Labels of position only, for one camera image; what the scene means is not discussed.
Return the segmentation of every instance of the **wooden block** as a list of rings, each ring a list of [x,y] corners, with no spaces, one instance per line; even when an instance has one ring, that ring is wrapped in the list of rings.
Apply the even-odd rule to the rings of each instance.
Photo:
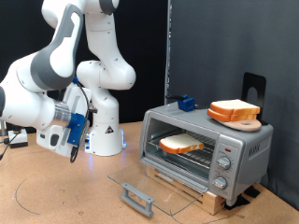
[[[186,184],[181,183],[168,175],[160,173],[150,166],[147,166],[147,176],[190,201],[198,198],[198,191],[187,187]],[[211,215],[217,214],[224,207],[224,203],[224,198],[209,191],[204,193],[194,202],[195,205],[207,211]]]

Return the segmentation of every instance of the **bread slice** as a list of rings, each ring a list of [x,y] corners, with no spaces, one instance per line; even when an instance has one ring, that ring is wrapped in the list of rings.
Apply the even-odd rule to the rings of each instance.
[[[187,133],[181,133],[161,139],[159,147],[166,152],[179,154],[196,149],[203,149],[204,144],[189,136]]]
[[[228,122],[228,121],[239,121],[239,120],[247,120],[247,119],[256,119],[256,114],[247,114],[247,115],[223,115],[217,113],[211,109],[207,110],[207,115],[212,117],[213,119]]]
[[[261,110],[260,107],[241,100],[213,102],[210,109],[223,115],[259,114]]]

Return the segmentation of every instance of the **metal handle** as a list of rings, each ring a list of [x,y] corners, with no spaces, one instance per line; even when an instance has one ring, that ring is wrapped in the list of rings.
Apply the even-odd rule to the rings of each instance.
[[[153,212],[151,211],[151,206],[152,206],[152,203],[155,202],[155,200],[153,198],[151,198],[150,196],[146,195],[145,193],[141,192],[140,190],[132,187],[128,183],[123,183],[121,185],[123,186],[123,193],[121,194],[121,198],[126,203],[131,205],[134,209],[136,209],[137,211],[141,212],[142,214],[144,214],[148,217],[152,217]],[[144,200],[146,202],[146,207],[142,206],[141,204],[139,204],[136,201],[134,201],[133,199],[131,199],[129,197],[129,191],[131,191],[137,197]]]

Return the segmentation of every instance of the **blue block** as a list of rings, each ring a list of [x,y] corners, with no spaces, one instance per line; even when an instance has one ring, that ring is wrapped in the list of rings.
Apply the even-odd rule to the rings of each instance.
[[[83,115],[72,114],[72,119],[67,126],[67,128],[71,129],[67,143],[76,147],[78,146],[82,130],[84,129],[85,121],[86,119]]]

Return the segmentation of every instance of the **black wall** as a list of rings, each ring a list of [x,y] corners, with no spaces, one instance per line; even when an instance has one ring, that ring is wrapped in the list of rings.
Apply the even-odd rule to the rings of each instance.
[[[209,106],[240,99],[246,72],[266,77],[274,135],[263,184],[299,209],[299,1],[172,3],[170,92]]]
[[[0,78],[19,58],[46,47],[54,30],[41,14],[42,0],[0,1]],[[121,0],[115,12],[116,34],[123,58],[135,69],[129,91],[111,91],[120,103],[120,121],[143,120],[144,113],[164,103],[167,0]],[[83,31],[77,65],[97,60],[87,47]],[[53,98],[57,92],[50,92]]]

